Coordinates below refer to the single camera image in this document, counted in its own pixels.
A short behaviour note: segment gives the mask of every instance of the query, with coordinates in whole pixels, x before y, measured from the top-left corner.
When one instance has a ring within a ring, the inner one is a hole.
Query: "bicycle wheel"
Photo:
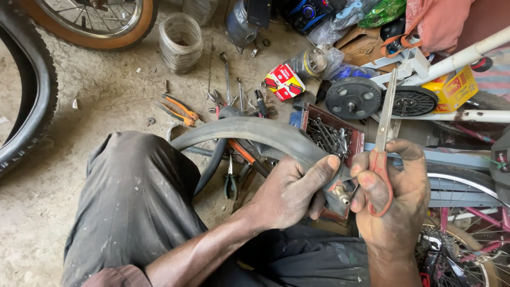
[[[57,106],[53,59],[34,25],[12,2],[0,1],[0,39],[11,53],[21,79],[18,116],[0,147],[0,176],[25,158],[46,132]]]
[[[156,0],[17,0],[34,22],[66,43],[120,50],[142,41],[158,14]]]
[[[491,177],[435,164],[427,170],[431,217],[415,254],[422,281],[430,286],[510,286],[510,233],[502,225],[508,206],[498,200]]]

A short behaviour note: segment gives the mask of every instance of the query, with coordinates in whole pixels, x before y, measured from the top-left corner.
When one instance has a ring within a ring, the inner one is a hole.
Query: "red scissors handle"
[[[388,211],[391,202],[393,201],[393,188],[391,187],[390,178],[388,177],[388,171],[386,170],[387,155],[388,153],[385,151],[382,152],[378,152],[376,150],[370,151],[368,170],[375,172],[382,178],[389,192],[388,202],[386,203],[382,210],[375,210],[372,203],[370,203],[370,201],[368,202],[368,212],[370,212],[370,214],[375,217],[383,216],[386,213],[386,211]]]

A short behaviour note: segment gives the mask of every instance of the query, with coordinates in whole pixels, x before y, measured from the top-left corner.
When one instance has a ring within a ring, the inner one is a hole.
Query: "white pipe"
[[[398,115],[392,115],[391,118],[510,124],[510,111],[464,110],[462,112],[453,113],[429,113],[421,116],[400,117]]]
[[[494,207],[494,208],[490,208],[490,209],[482,209],[479,211],[481,213],[491,214],[491,213],[498,212],[498,208]],[[466,213],[459,214],[457,216],[448,216],[448,221],[453,221],[454,219],[459,220],[459,219],[464,219],[464,218],[471,218],[471,217],[475,217],[475,215],[470,212],[466,212]]]
[[[464,50],[444,59],[443,61],[430,66],[428,69],[427,78],[422,79],[418,74],[415,74],[403,80],[400,85],[419,86],[430,82],[437,77],[445,75],[457,68],[464,67],[469,63],[483,58],[483,54],[492,51],[507,42],[510,42],[510,27],[499,31],[498,33],[489,36],[482,41],[476,42]]]

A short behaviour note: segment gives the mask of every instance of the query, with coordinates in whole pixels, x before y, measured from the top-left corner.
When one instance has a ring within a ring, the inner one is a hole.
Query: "brown tire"
[[[116,38],[99,39],[78,34],[60,25],[34,0],[17,1],[40,28],[56,38],[78,47],[99,51],[124,49],[140,42],[153,28],[158,14],[158,2],[156,0],[143,0],[140,19],[129,32]]]
[[[440,225],[440,221],[437,218],[426,217],[423,225],[436,228],[436,226]],[[446,232],[449,233],[452,237],[456,237],[457,240],[462,242],[466,247],[473,251],[480,250],[480,248],[482,248],[476,239],[453,224],[446,225]],[[496,272],[496,268],[494,267],[492,260],[488,260],[485,263],[482,263],[482,265],[487,272],[487,280],[489,281],[487,286],[501,286],[501,281],[499,280],[498,273]]]

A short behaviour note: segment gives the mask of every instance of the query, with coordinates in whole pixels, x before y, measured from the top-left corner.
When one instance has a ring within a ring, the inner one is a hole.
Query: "yellow box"
[[[478,92],[469,65],[456,75],[451,72],[421,86],[433,91],[439,98],[438,106],[432,113],[453,112]]]

